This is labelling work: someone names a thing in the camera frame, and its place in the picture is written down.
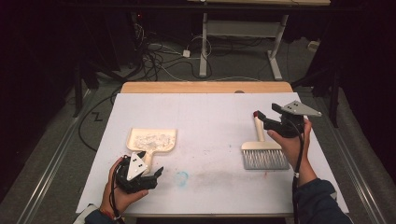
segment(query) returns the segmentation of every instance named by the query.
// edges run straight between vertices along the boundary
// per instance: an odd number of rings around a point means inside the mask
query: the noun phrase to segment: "dustpan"
[[[246,142],[241,150],[246,170],[289,170],[289,162],[276,142],[266,142],[263,122],[253,114],[258,142]]]
[[[147,169],[143,175],[149,173],[154,153],[168,152],[175,147],[176,135],[176,129],[131,129],[126,146],[132,151],[146,151],[143,161]]]

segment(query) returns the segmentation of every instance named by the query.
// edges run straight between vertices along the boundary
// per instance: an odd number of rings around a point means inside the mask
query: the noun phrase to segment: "dark gray floor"
[[[306,49],[307,44],[308,41],[302,39],[289,45],[281,45],[276,58],[285,81],[292,82],[305,75],[314,57],[314,53]],[[166,46],[170,49],[163,50],[181,53],[184,49],[172,43],[167,43]],[[265,56],[265,51],[272,47],[270,40],[264,40],[255,47],[239,45],[240,48],[235,48],[232,52],[227,47],[213,47],[212,55],[209,56],[212,75],[208,80],[274,81]],[[162,56],[167,61],[178,57],[163,53]],[[192,64],[197,76],[198,60],[184,61]],[[169,67],[174,63],[163,64],[158,80],[202,80],[192,76],[189,63]],[[120,73],[127,74],[128,71],[129,69],[124,68]],[[95,156],[95,152],[78,137],[78,125],[82,122],[80,133],[86,144],[98,148],[112,108],[109,100],[103,100],[120,86],[104,75],[99,74],[99,80],[101,84],[97,91],[87,91],[84,108],[78,118],[73,118],[75,106],[74,94],[71,92],[68,104],[49,123],[46,133],[0,204],[1,223],[73,222],[77,216],[75,211],[79,197]],[[327,114],[327,97],[315,98],[309,88],[297,88],[296,91],[304,104]],[[99,117],[95,119],[95,115],[88,112],[99,112]],[[326,116],[311,120],[345,197],[350,217],[354,223],[391,223],[396,219],[395,186],[349,111],[342,91],[337,118],[339,128],[334,128]],[[128,221],[135,222],[132,218],[128,218]]]

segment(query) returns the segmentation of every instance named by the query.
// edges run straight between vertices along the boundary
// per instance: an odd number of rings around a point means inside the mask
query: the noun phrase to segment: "table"
[[[253,111],[278,114],[271,103],[299,100],[285,82],[128,82],[117,96],[82,193],[77,213],[88,203],[99,205],[108,169],[124,154],[132,127],[176,128],[177,143],[155,154],[151,172],[161,166],[159,185],[132,204],[134,217],[291,217],[292,170],[247,171],[240,146],[255,141]],[[344,198],[315,137],[309,155],[318,176]]]
[[[285,6],[328,6],[330,0],[190,0],[192,2],[222,3],[222,4],[257,4],[257,5],[285,5]],[[203,17],[202,31],[202,48],[200,61],[200,77],[206,77],[207,65],[207,36],[208,35],[225,35],[225,36],[251,36],[251,37],[274,37],[275,43],[271,50],[267,51],[267,56],[275,80],[282,80],[279,66],[276,61],[276,54],[282,40],[283,32],[286,28],[289,15],[283,15],[278,22],[262,21],[216,21],[209,20],[207,13]]]

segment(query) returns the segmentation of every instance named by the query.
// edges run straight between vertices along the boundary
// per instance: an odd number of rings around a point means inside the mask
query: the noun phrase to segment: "white tabletop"
[[[175,148],[155,154],[152,175],[164,167],[158,186],[132,204],[134,217],[286,217],[292,214],[288,171],[247,171],[240,147],[256,141],[253,112],[270,119],[271,104],[300,101],[297,93],[120,93],[92,165],[77,213],[89,203],[100,205],[108,170],[117,158],[131,154],[131,128],[177,129]],[[343,195],[315,136],[309,159],[318,177],[332,182],[337,201],[348,212]]]

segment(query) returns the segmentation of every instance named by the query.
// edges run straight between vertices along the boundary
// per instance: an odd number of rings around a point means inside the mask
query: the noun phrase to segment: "hand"
[[[108,174],[108,181],[106,183],[105,190],[103,192],[102,204],[100,205],[100,209],[102,211],[104,210],[112,216],[114,216],[114,211],[110,205],[111,183],[113,182],[114,170],[121,161],[122,158],[119,158],[110,169],[110,172]],[[120,214],[122,214],[131,203],[134,203],[149,194],[149,191],[146,189],[140,190],[136,193],[127,194],[122,189],[117,188],[116,183],[114,183],[114,187],[115,187],[114,197],[115,197],[117,209],[119,210]]]
[[[308,148],[310,143],[311,129],[312,129],[311,121],[309,121],[308,119],[304,119],[304,134],[302,135],[302,137],[304,138],[304,149],[303,149],[303,156],[301,159],[301,165],[299,170],[300,173],[299,182],[298,182],[299,186],[317,178],[308,160]],[[290,165],[293,167],[293,170],[295,171],[297,166],[298,156],[300,154],[300,146],[301,146],[300,138],[298,136],[294,138],[284,138],[274,130],[269,130],[267,133],[278,144],[280,144],[283,153],[285,154]]]

